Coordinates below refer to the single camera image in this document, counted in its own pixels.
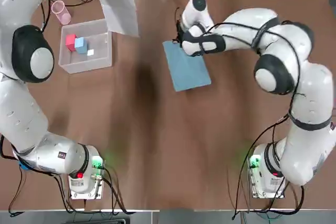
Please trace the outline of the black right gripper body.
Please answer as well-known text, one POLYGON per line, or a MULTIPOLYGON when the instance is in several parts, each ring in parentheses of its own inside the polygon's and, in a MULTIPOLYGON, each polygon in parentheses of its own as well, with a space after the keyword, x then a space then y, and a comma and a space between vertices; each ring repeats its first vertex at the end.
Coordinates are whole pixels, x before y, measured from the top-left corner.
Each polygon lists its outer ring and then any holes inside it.
POLYGON ((184 30, 183 30, 183 25, 180 20, 176 21, 176 39, 175 41, 182 47, 182 41, 183 41, 183 35, 184 35, 184 30))

